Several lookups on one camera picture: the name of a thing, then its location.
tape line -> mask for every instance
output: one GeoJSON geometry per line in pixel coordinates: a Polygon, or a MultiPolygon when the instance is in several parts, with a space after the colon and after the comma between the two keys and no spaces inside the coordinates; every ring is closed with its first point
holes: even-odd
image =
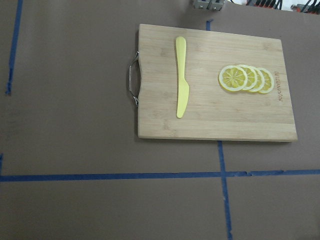
{"type": "Polygon", "coordinates": [[[270,170],[270,171],[227,171],[226,177],[265,177],[265,176],[294,176],[320,175],[320,169],[309,170],[270,170]]]}
{"type": "Polygon", "coordinates": [[[9,59],[9,78],[6,84],[6,95],[11,94],[12,89],[12,81],[14,78],[14,69],[15,69],[15,60],[16,60],[16,51],[18,45],[18,36],[19,36],[19,28],[20,28],[20,20],[21,20],[21,13],[22,13],[22,5],[23,0],[18,0],[17,7],[16,7],[16,14],[15,14],[15,22],[14,22],[14,30],[11,42],[11,52],[10,52],[10,59],[9,59]]]}
{"type": "Polygon", "coordinates": [[[213,21],[213,19],[206,21],[206,23],[205,23],[205,30],[206,31],[211,31],[211,22],[212,21],[213,21]]]}
{"type": "Polygon", "coordinates": [[[0,176],[1,176],[1,171],[2,171],[2,160],[4,159],[4,154],[0,153],[0,176]]]}
{"type": "Polygon", "coordinates": [[[87,181],[121,179],[188,179],[220,177],[220,172],[7,175],[0,176],[0,182],[87,181]]]}
{"type": "Polygon", "coordinates": [[[223,201],[224,201],[224,214],[226,221],[226,230],[227,230],[227,239],[232,240],[232,224],[231,224],[231,215],[230,215],[230,205],[229,205],[229,194],[228,194],[228,185],[227,185],[227,173],[226,165],[224,158],[224,151],[222,146],[222,141],[218,142],[218,151],[219,151],[219,161],[220,161],[220,171],[221,171],[221,184],[223,192],[223,201]]]}

wire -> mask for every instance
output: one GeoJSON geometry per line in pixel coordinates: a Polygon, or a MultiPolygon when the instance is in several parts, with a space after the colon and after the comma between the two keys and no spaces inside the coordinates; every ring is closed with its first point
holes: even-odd
{"type": "Polygon", "coordinates": [[[269,7],[270,7],[270,8],[273,8],[274,5],[275,5],[275,3],[276,3],[276,0],[272,0],[271,3],[270,3],[270,5],[269,5],[269,7]]]}
{"type": "Polygon", "coordinates": [[[313,10],[312,10],[312,13],[313,14],[319,14],[319,11],[320,11],[320,1],[317,5],[314,6],[313,10]]]}
{"type": "Polygon", "coordinates": [[[260,7],[263,7],[265,5],[266,1],[267,0],[262,0],[261,3],[260,3],[260,7]]]}
{"type": "Polygon", "coordinates": [[[308,4],[311,2],[311,0],[308,0],[308,2],[303,6],[303,8],[301,9],[301,13],[304,12],[304,10],[306,9],[306,7],[308,6],[308,4]]]}
{"type": "Polygon", "coordinates": [[[278,5],[280,3],[280,0],[278,0],[278,2],[276,3],[276,5],[274,6],[274,9],[278,9],[278,5]]]}
{"type": "Polygon", "coordinates": [[[266,2],[265,2],[265,4],[264,4],[264,6],[265,6],[266,8],[268,8],[268,7],[269,7],[269,5],[270,5],[270,3],[271,3],[271,0],[266,0],[266,2]]]}
{"type": "Polygon", "coordinates": [[[316,5],[317,0],[313,0],[313,3],[311,4],[311,6],[308,8],[308,10],[306,11],[306,13],[310,13],[314,10],[314,7],[316,5]]]}

yellow lemon slice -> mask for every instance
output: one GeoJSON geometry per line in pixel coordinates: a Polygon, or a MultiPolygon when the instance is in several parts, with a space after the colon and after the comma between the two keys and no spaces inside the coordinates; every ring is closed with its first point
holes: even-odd
{"type": "Polygon", "coordinates": [[[264,87],[265,77],[264,77],[263,73],[258,68],[256,68],[256,67],[252,67],[252,68],[255,70],[258,79],[257,79],[254,87],[249,89],[248,91],[251,93],[255,93],[255,92],[260,91],[264,87]]]}
{"type": "Polygon", "coordinates": [[[239,66],[225,66],[219,74],[220,85],[231,92],[240,91],[247,85],[247,82],[247,73],[239,66]]]}
{"type": "Polygon", "coordinates": [[[240,64],[237,66],[245,70],[245,73],[248,76],[248,82],[246,83],[246,86],[242,90],[247,91],[249,89],[252,89],[258,81],[258,76],[256,71],[251,66],[248,66],[248,65],[240,64]]]}
{"type": "Polygon", "coordinates": [[[274,77],[272,76],[271,72],[269,72],[267,69],[262,67],[258,67],[258,69],[262,72],[264,77],[264,86],[258,92],[261,94],[270,93],[275,86],[274,77]]]}

metal handle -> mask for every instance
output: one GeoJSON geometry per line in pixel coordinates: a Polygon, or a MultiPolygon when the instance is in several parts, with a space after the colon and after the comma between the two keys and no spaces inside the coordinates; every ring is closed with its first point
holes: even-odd
{"type": "Polygon", "coordinates": [[[129,92],[131,93],[133,99],[134,99],[134,102],[135,102],[135,105],[136,107],[138,107],[139,105],[139,100],[138,100],[138,97],[135,96],[135,94],[133,93],[132,89],[131,89],[131,68],[132,68],[132,65],[139,59],[139,51],[136,52],[135,54],[135,57],[132,61],[132,63],[130,64],[129,66],[129,92]]]}

knife blade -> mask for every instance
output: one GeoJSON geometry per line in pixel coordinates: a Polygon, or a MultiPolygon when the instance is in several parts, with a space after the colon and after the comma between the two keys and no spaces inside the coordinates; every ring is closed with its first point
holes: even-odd
{"type": "Polygon", "coordinates": [[[186,65],[186,50],[187,42],[183,36],[178,36],[175,39],[176,59],[178,66],[178,99],[176,108],[176,117],[182,118],[185,114],[188,98],[189,98],[189,84],[185,79],[185,65],[186,65]]]}

